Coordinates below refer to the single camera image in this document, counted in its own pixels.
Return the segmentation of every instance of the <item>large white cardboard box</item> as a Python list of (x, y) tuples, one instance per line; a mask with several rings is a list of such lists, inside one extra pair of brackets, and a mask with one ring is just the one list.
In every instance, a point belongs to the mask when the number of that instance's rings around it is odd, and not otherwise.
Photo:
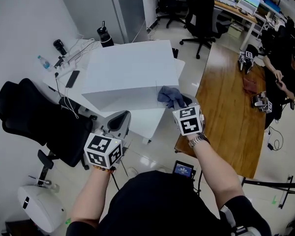
[(162, 86), (179, 89), (169, 40), (95, 50), (82, 95), (101, 111), (163, 108), (157, 101)]

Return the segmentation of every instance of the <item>forearm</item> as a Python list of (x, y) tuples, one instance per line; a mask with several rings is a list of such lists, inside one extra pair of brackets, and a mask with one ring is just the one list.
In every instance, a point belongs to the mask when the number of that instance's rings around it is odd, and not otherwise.
[(286, 89), (284, 92), (289, 99), (295, 100), (295, 95), (293, 92), (289, 91), (288, 89)]
[(209, 143), (200, 141), (193, 150), (206, 182), (215, 195), (219, 209), (231, 198), (244, 195), (235, 170), (214, 151)]
[(263, 61), (265, 63), (266, 68), (269, 69), (272, 73), (276, 70), (274, 66), (271, 64), (271, 61), (268, 58), (268, 56), (264, 56)]
[(74, 203), (71, 212), (72, 222), (84, 221), (94, 227), (98, 225), (105, 205), (109, 178), (109, 172), (93, 169), (86, 185)]

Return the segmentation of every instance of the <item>white cube with black markers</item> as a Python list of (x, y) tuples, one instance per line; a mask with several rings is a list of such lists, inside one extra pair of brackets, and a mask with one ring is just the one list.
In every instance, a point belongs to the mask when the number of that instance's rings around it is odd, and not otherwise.
[(200, 106), (173, 111), (175, 122), (183, 136), (202, 132)]
[(121, 145), (119, 139), (90, 133), (84, 151), (89, 163), (110, 169), (122, 156)]

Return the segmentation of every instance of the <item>black t-shirt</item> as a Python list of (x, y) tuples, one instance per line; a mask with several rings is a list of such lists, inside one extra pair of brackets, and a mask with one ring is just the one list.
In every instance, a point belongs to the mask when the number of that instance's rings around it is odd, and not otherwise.
[(232, 227), (270, 236), (267, 222), (245, 196), (229, 200), (217, 219), (193, 191), (193, 182), (173, 174), (147, 172), (129, 180), (114, 196), (108, 214), (94, 228), (73, 222), (66, 236), (231, 235)]
[[(282, 81), (286, 85), (287, 89), (295, 95), (295, 70), (291, 67), (291, 49), (282, 48), (281, 44), (277, 43), (276, 47), (273, 48), (271, 54), (269, 54), (268, 57), (274, 68), (282, 72), (282, 75), (284, 76)], [(271, 80), (275, 82), (276, 78), (271, 76)]]

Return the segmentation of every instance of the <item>wood grain surface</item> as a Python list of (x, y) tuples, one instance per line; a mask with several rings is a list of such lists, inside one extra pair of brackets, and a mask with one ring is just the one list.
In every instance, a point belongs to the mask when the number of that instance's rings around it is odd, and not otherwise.
[(250, 14), (244, 15), (239, 11), (239, 9), (237, 7), (231, 7), (231, 6), (229, 6), (229, 5), (225, 4), (225, 3), (222, 3), (222, 2), (219, 2), (219, 1), (216, 1), (216, 0), (214, 0), (214, 6), (217, 7), (217, 8), (229, 11), (229, 12), (231, 12), (231, 13), (237, 15), (237, 16), (240, 16), (241, 18), (244, 18), (244, 19), (248, 20), (251, 23), (255, 23), (255, 24), (258, 23), (255, 16), (251, 16)]
[[(247, 75), (240, 72), (237, 57), (234, 51), (213, 43), (196, 98), (206, 118), (205, 135), (214, 150), (238, 175), (253, 178), (266, 114), (251, 107), (253, 95), (243, 89), (243, 78), (255, 81), (258, 92), (266, 89), (266, 82), (263, 68), (257, 65)], [(186, 137), (179, 137), (175, 149), (196, 157)]]

